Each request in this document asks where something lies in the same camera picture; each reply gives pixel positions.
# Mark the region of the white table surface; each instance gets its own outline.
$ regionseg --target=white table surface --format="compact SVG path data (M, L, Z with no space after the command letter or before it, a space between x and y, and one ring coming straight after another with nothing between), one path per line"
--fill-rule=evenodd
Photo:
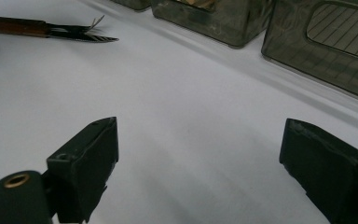
M44 172L117 117L120 161L90 223L328 223L278 162L287 118L358 148L358 100L107 0L0 0L0 16L90 24L115 43L0 35L0 178Z

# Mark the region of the knife blade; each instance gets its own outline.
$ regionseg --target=knife blade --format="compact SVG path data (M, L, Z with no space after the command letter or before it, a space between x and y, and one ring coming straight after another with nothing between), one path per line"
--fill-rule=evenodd
M48 23L45 23L44 21L2 17L0 17L0 34L28 35L44 38L55 37L60 39L70 39L75 41L84 41L92 43L106 43L118 40L117 38L106 36L51 31L48 27Z

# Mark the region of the utility knife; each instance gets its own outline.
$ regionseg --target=utility knife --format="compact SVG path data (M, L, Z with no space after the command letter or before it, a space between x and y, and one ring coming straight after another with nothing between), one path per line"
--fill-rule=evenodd
M117 41L117 38L89 35L83 32L71 32L71 28L79 28L82 26L60 26L48 24L45 21L25 20L0 17L0 34L6 35L28 35L35 37L54 37L60 39L70 39L76 41L106 43Z

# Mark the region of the plastic storage bin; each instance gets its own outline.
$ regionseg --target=plastic storage bin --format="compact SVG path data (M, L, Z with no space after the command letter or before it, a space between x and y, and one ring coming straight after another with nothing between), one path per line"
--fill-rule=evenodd
M150 7L150 0L112 0L124 7L129 7L137 11L143 11Z
M153 15L242 48L267 28L272 0L151 0Z
M262 53L358 96L358 0L276 0Z

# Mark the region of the wooden knife handle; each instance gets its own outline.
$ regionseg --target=wooden knife handle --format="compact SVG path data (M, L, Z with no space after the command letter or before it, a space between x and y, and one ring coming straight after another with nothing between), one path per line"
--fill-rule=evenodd
M47 33L48 25L45 21L0 17L0 34L47 37Z

